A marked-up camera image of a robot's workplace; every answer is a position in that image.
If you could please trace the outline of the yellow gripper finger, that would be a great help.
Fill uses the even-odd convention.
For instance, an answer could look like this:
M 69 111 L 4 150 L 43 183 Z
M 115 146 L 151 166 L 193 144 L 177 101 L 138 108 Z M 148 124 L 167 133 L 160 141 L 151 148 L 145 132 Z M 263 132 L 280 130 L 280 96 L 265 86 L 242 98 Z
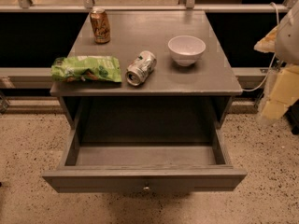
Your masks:
M 268 53 L 268 52 L 274 53 L 275 46 L 276 46 L 277 32 L 278 32 L 278 28 L 274 27 L 264 38 L 262 38 L 254 45 L 254 49 L 262 53 Z
M 299 100 L 299 65 L 271 72 L 258 106 L 258 121 L 276 122 Z

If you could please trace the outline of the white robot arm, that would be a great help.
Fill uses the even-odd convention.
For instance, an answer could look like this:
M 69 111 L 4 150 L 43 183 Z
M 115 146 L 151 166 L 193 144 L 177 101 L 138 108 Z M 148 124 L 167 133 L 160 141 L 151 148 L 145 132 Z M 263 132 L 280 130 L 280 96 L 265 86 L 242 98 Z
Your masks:
M 270 125 L 299 100 L 299 1 L 254 49 L 273 52 L 286 66 L 270 75 L 259 104 L 259 121 Z

